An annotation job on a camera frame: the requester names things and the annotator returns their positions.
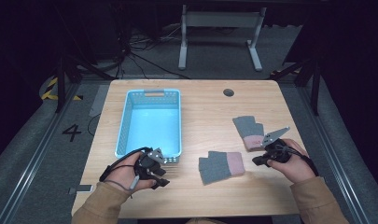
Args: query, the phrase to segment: person's right hand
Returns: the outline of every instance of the person's right hand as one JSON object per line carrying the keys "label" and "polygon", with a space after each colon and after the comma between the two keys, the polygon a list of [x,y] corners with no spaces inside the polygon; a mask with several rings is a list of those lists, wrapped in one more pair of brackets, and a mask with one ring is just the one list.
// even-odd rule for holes
{"label": "person's right hand", "polygon": [[[302,155],[308,157],[307,152],[300,145],[291,139],[282,139],[289,147],[298,150]],[[267,164],[277,171],[280,171],[285,177],[294,184],[315,177],[311,167],[302,158],[292,154],[289,161],[281,163],[278,161],[267,160]]]}

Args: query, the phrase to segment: person's hand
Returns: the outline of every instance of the person's hand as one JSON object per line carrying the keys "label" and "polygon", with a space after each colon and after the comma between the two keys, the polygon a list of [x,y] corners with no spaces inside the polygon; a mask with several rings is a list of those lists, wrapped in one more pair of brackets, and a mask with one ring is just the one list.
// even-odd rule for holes
{"label": "person's hand", "polygon": [[132,191],[127,190],[132,184],[133,180],[135,179],[135,172],[132,166],[135,165],[135,162],[139,159],[141,155],[142,155],[142,152],[136,152],[132,156],[125,159],[124,161],[121,161],[119,164],[116,165],[116,167],[119,167],[121,165],[129,165],[129,166],[117,168],[112,173],[110,173],[110,175],[106,178],[106,180],[115,181],[121,184],[126,189],[123,189],[121,186],[113,182],[106,182],[106,184],[109,184],[115,187],[116,189],[119,189],[127,194],[133,194],[134,192],[137,192],[140,189],[150,189],[151,187],[153,187],[153,185],[156,184],[155,180],[151,180],[151,179],[139,180],[136,187]]}
{"label": "person's hand", "polygon": [[[307,152],[300,145],[291,139],[282,139],[289,147],[298,150],[302,155],[308,157]],[[289,161],[281,163],[278,161],[267,160],[268,165],[280,171],[285,177],[294,184],[315,177],[311,167],[302,158],[292,154]]]}

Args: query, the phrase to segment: white metal frame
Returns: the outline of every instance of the white metal frame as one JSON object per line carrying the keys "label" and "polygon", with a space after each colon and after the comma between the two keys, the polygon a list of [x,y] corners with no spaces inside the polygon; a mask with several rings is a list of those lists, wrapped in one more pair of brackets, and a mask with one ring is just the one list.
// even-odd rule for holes
{"label": "white metal frame", "polygon": [[251,40],[247,40],[252,62],[256,71],[261,71],[261,63],[256,51],[256,43],[259,39],[259,33],[264,20],[266,7],[260,12],[202,12],[187,11],[186,5],[182,10],[182,44],[180,47],[179,66],[180,70],[186,69],[186,59],[188,53],[187,27],[237,27],[237,28],[254,28],[254,34]]}

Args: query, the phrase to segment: person's left hand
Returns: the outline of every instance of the person's left hand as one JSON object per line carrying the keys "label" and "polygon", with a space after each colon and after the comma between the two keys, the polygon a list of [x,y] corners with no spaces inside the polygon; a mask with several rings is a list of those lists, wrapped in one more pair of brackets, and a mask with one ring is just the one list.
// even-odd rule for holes
{"label": "person's left hand", "polygon": [[[125,159],[124,161],[121,161],[119,164],[116,165],[116,167],[119,167],[121,165],[129,165],[129,166],[123,166],[123,167],[117,168],[112,173],[110,173],[110,175],[106,178],[106,180],[112,180],[112,181],[118,182],[124,188],[128,189],[130,185],[132,184],[133,180],[135,179],[135,172],[132,166],[135,165],[136,161],[139,159],[142,153],[143,152],[136,152],[132,156]],[[123,189],[121,186],[113,182],[106,182],[106,184],[109,184],[113,186],[114,188],[119,189],[127,194],[133,194],[134,192],[137,192],[140,189],[150,189],[156,184],[156,181],[151,180],[151,179],[139,180],[136,187],[132,191]]]}

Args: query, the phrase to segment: beige sleeve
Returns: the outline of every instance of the beige sleeve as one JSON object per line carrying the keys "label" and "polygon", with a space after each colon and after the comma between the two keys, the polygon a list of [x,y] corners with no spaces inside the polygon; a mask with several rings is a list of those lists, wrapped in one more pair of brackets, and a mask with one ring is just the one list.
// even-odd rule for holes
{"label": "beige sleeve", "polygon": [[290,188],[304,223],[348,223],[322,178],[311,178]]}
{"label": "beige sleeve", "polygon": [[72,224],[116,224],[120,207],[130,195],[99,182],[96,190],[72,217]]}

